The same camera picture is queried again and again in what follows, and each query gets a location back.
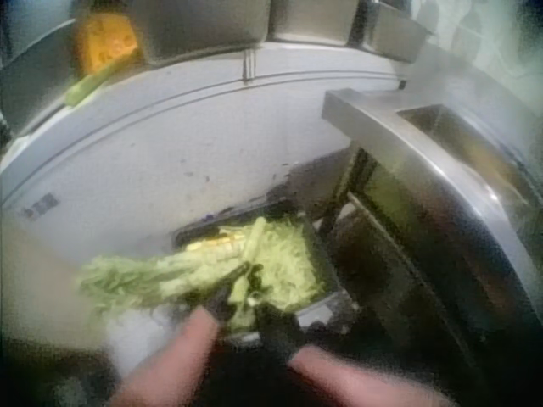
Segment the metal container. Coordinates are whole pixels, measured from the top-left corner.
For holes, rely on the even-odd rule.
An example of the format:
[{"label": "metal container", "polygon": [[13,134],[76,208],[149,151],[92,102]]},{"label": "metal container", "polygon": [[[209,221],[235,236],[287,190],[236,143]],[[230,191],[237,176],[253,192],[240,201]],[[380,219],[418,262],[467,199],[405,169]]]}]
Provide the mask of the metal container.
[{"label": "metal container", "polygon": [[343,46],[357,6],[358,0],[273,0],[270,37]]},{"label": "metal container", "polygon": [[128,13],[145,59],[166,64],[264,41],[270,0],[133,0]]},{"label": "metal container", "polygon": [[15,136],[24,136],[64,103],[76,82],[74,20],[55,27],[0,70],[0,109]]},{"label": "metal container", "polygon": [[356,14],[351,42],[365,51],[414,62],[430,34],[408,13],[378,0],[364,1]]}]

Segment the orange object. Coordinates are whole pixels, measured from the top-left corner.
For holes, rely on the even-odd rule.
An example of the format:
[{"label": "orange object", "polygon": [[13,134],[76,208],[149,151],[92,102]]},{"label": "orange object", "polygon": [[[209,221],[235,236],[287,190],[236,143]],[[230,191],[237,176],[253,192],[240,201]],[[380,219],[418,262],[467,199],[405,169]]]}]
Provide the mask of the orange object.
[{"label": "orange object", "polygon": [[109,62],[137,48],[130,20],[123,14],[90,14],[78,31],[78,53],[85,75],[101,70]]}]

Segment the shredded lettuce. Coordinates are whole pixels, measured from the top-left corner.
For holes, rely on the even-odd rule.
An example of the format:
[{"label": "shredded lettuce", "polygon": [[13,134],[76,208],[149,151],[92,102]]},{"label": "shredded lettuce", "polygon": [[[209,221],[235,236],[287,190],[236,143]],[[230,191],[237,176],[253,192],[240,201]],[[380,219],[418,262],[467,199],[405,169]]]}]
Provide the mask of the shredded lettuce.
[{"label": "shredded lettuce", "polygon": [[[236,244],[224,238],[229,235],[236,236]],[[231,331],[254,325],[251,305],[265,301],[296,311],[322,292],[300,223],[259,218],[253,225],[221,228],[221,238],[225,244],[200,242],[191,245],[196,250],[162,258],[98,257],[83,267],[80,291],[92,299],[97,313],[118,315],[127,309],[198,301],[242,260],[262,264],[258,292],[247,276],[234,285],[229,302],[237,312],[228,326]]]}]

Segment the white wall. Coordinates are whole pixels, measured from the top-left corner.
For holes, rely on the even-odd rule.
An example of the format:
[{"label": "white wall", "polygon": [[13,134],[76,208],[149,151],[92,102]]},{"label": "white wall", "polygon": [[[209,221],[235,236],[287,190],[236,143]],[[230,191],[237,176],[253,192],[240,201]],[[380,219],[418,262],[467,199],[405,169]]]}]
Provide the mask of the white wall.
[{"label": "white wall", "polygon": [[435,33],[430,42],[486,72],[542,116],[543,36],[530,17],[519,17],[522,3],[414,0],[412,14]]}]

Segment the black tray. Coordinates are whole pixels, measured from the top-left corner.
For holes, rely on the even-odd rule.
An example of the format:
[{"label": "black tray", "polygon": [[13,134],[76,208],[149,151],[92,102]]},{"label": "black tray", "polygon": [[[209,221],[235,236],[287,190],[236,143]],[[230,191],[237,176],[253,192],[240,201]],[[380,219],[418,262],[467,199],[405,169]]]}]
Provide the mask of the black tray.
[{"label": "black tray", "polygon": [[[313,225],[305,213],[290,199],[280,199],[273,203],[264,203],[241,209],[228,209],[210,220],[202,220],[186,226],[174,233],[175,249],[182,249],[189,243],[212,238],[219,234],[221,226],[246,226],[256,218],[264,216],[267,220],[280,220],[288,217],[294,224],[304,226],[304,236],[310,252],[310,260],[316,270],[316,277],[324,283],[323,292],[313,302],[296,311],[300,326],[306,328],[315,322],[328,326],[329,329],[343,331],[354,317],[354,308],[349,295],[341,287],[336,270],[322,242],[316,235]],[[233,343],[258,343],[257,332],[232,334],[227,338]]]}]

